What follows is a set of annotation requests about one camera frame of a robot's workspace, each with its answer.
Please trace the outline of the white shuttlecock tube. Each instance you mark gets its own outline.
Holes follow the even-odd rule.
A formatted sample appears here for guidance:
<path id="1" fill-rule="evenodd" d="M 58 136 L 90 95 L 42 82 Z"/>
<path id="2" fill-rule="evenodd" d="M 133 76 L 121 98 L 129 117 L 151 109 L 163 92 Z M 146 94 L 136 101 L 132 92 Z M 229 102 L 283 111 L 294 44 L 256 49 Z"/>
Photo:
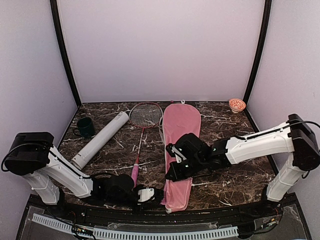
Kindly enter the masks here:
<path id="1" fill-rule="evenodd" d="M 71 163 L 82 170 L 101 148 L 128 122 L 129 116 L 121 111 L 97 135 L 88 142 L 71 160 Z"/>

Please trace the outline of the pink badminton racket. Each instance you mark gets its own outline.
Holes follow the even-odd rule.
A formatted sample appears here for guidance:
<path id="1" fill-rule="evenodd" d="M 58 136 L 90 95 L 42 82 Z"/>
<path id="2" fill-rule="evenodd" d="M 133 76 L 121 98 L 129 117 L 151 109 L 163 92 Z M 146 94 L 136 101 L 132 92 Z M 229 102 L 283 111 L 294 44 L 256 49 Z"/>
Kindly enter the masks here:
<path id="1" fill-rule="evenodd" d="M 137 179 L 139 175 L 139 160 L 142 146 L 142 139 L 145 129 L 150 129 L 158 126 L 163 116 L 161 107 L 155 102 L 141 102 L 135 105 L 129 114 L 129 120 L 132 125 L 141 129 L 139 137 L 139 144 L 137 150 L 137 156 L 133 169 L 131 171 L 131 178 L 134 182 L 134 186 L 137 186 Z"/>

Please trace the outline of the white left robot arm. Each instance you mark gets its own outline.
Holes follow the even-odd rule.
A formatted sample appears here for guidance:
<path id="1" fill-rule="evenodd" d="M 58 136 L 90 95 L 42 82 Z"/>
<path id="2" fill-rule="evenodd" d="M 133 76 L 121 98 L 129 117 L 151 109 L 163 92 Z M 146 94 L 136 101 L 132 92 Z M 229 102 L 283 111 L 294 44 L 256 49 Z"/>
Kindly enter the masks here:
<path id="1" fill-rule="evenodd" d="M 139 203 L 139 192 L 129 175 L 106 172 L 87 175 L 59 153 L 53 140 L 49 132 L 18 133 L 2 160 L 1 170 L 23 177 L 60 218 L 67 218 L 71 208 L 64 202 L 63 190 L 54 185 L 53 180 L 89 205 L 135 206 Z"/>

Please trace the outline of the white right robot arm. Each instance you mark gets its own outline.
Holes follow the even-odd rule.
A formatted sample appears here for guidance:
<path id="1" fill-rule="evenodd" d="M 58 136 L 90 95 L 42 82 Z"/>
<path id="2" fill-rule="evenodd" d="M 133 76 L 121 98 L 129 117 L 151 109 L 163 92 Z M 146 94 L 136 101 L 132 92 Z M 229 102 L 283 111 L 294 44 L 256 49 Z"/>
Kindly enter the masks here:
<path id="1" fill-rule="evenodd" d="M 181 136 L 176 143 L 169 143 L 166 151 L 175 160 L 169 164 L 167 180 L 182 181 L 208 169 L 215 171 L 241 162 L 288 153 L 284 166 L 268 184 L 264 199 L 255 205 L 255 213 L 266 217 L 285 193 L 306 174 L 320 165 L 320 149 L 311 121 L 298 114 L 290 114 L 280 125 L 245 136 L 219 139 L 208 145 L 194 133 Z"/>

